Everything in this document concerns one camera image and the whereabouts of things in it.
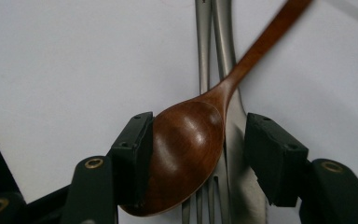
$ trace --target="spoon handle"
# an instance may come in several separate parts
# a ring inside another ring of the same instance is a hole
[[[224,115],[224,118],[226,117],[229,100],[241,80],[289,30],[310,2],[311,0],[288,0],[274,20],[264,30],[263,34],[258,37],[242,59],[231,70],[230,74],[209,92],[212,99],[214,99],[211,103],[223,106],[223,108],[220,108],[220,112],[223,112],[221,114]]]

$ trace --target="white surface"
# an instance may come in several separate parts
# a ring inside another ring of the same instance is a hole
[[[238,59],[282,2],[233,2]],[[195,24],[190,0],[0,1],[0,149],[27,202],[69,184],[76,164],[104,155],[131,116],[198,94]],[[358,175],[358,0],[316,0],[241,95],[310,160]],[[296,209],[269,210],[269,223],[299,222]],[[120,223],[180,215],[120,212]]]

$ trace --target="spoon bowl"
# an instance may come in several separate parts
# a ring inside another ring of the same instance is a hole
[[[310,1],[288,0],[225,79],[210,91],[156,116],[145,201],[140,206],[122,206],[126,212],[140,217],[162,213],[202,186],[222,153],[226,113],[233,92]]]

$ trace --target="brown wooden spoon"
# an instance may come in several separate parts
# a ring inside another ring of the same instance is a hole
[[[301,15],[311,0],[288,0],[230,74],[210,91],[156,116],[149,186],[129,214],[151,216],[190,197],[212,173],[222,152],[226,112],[241,80]]]

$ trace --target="metal fork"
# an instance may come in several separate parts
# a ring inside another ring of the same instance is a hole
[[[235,65],[230,0],[196,0],[197,37],[199,43],[200,93],[209,90],[210,45],[213,18],[220,78]],[[266,201],[255,174],[243,155],[246,124],[241,96],[234,93],[227,112],[226,145],[213,174],[196,192],[197,223],[202,223],[202,189],[208,192],[209,223],[213,224],[214,187],[218,187],[221,223],[266,223]],[[190,201],[182,204],[182,223],[190,223]]]

